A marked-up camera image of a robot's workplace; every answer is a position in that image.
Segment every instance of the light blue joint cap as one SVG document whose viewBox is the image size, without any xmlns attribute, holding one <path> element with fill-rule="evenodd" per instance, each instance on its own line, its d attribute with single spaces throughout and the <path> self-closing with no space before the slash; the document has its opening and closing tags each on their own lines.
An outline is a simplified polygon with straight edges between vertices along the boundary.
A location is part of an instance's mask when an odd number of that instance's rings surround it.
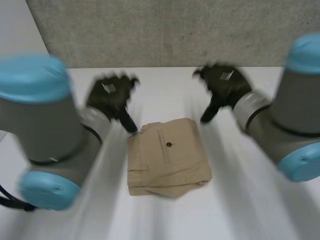
<svg viewBox="0 0 320 240">
<path fill-rule="evenodd" d="M 293 182 L 304 182 L 320 176 L 320 142 L 299 148 L 285 156 L 277 165 Z"/>
<path fill-rule="evenodd" d="M 47 54 L 0 60 L 0 98 L 24 104 L 57 102 L 71 94 L 65 64 Z"/>
<path fill-rule="evenodd" d="M 294 42 L 286 68 L 301 74 L 320 75 L 320 33 L 303 35 Z"/>
<path fill-rule="evenodd" d="M 73 181 L 44 171 L 27 172 L 18 190 L 33 206 L 57 211 L 68 209 L 80 193 L 80 187 Z"/>
</svg>

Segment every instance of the black cable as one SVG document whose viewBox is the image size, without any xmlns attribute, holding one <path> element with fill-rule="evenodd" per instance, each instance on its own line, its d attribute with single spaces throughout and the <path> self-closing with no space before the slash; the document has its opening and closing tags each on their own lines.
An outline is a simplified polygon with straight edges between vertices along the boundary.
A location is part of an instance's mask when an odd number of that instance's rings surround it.
<svg viewBox="0 0 320 240">
<path fill-rule="evenodd" d="M 12 208 L 12 209 L 23 209 L 26 212 L 32 212 L 34 211 L 37 207 L 33 206 L 27 202 L 21 201 L 14 196 L 12 196 L 10 193 L 8 193 L 1 185 L 0 185 L 0 192 L 3 193 L 5 197 L 0 196 L 0 205 L 7 207 L 7 208 Z"/>
</svg>

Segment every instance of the robotic arm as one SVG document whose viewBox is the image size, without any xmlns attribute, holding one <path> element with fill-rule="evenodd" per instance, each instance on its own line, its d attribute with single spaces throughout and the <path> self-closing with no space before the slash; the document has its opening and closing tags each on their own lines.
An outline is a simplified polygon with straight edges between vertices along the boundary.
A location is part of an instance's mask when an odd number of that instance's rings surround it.
<svg viewBox="0 0 320 240">
<path fill-rule="evenodd" d="M 97 79 L 86 106 L 77 112 L 69 76 L 58 58 L 28 55 L 0 62 L 0 130 L 15 134 L 29 159 L 30 169 L 21 177 L 18 189 L 30 205 L 69 208 L 111 120 L 119 120 L 130 133 L 137 130 L 126 111 L 137 81 L 126 75 Z M 2 192 L 18 206 L 26 206 L 3 188 Z M 9 200 L 2 198 L 1 203 L 13 207 Z"/>
<path fill-rule="evenodd" d="M 293 45 L 275 99 L 252 90 L 230 65 L 198 69 L 212 92 L 201 121 L 230 106 L 242 131 L 251 136 L 293 182 L 320 176 L 320 34 L 308 34 Z"/>
</svg>

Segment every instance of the gray robot arm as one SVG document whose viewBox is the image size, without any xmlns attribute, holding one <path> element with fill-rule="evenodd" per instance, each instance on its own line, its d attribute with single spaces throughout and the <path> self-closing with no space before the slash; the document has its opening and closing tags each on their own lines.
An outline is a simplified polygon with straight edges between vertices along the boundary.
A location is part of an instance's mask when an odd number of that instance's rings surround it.
<svg viewBox="0 0 320 240">
<path fill-rule="evenodd" d="M 26 55 L 0 61 L 0 130 L 17 136 L 29 160 L 18 183 L 29 204 L 65 210 L 74 203 L 111 119 L 129 132 L 137 129 L 125 109 L 136 81 L 125 75 L 96 80 L 79 112 L 59 59 Z"/>
<path fill-rule="evenodd" d="M 320 176 L 320 34 L 295 41 L 272 100 L 248 87 L 233 66 L 205 66 L 195 74 L 212 92 L 203 123 L 219 108 L 231 106 L 242 131 L 287 178 L 302 182 Z"/>
<path fill-rule="evenodd" d="M 318 177 L 320 138 L 296 134 L 276 124 L 273 104 L 259 92 L 243 96 L 233 110 L 239 127 L 291 181 L 302 182 Z"/>
</svg>

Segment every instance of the glove finger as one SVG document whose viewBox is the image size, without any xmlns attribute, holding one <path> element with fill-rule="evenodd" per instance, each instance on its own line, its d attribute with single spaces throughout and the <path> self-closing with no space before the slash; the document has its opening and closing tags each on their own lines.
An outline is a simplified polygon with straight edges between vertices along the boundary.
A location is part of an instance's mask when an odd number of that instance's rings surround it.
<svg viewBox="0 0 320 240">
<path fill-rule="evenodd" d="M 136 76 L 134 76 L 134 77 L 132 77 L 130 83 L 131 83 L 131 89 L 133 89 L 136 86 L 136 84 L 140 83 L 140 81 Z"/>
<path fill-rule="evenodd" d="M 132 120 L 130 115 L 128 114 L 127 110 L 125 108 L 122 108 L 120 112 L 118 113 L 118 117 L 120 120 L 121 125 L 124 127 L 124 129 L 129 133 L 135 133 L 138 131 L 138 128 L 135 124 L 135 122 Z"/>
<path fill-rule="evenodd" d="M 205 80 L 205 74 L 210 69 L 210 66 L 208 64 L 204 65 L 203 67 L 197 68 L 192 76 L 200 76 L 203 80 Z"/>
<path fill-rule="evenodd" d="M 221 106 L 217 105 L 216 102 L 211 101 L 209 106 L 204 111 L 200 121 L 203 124 L 206 124 L 206 123 L 210 122 L 215 117 L 215 115 L 218 113 L 220 107 Z"/>
</svg>

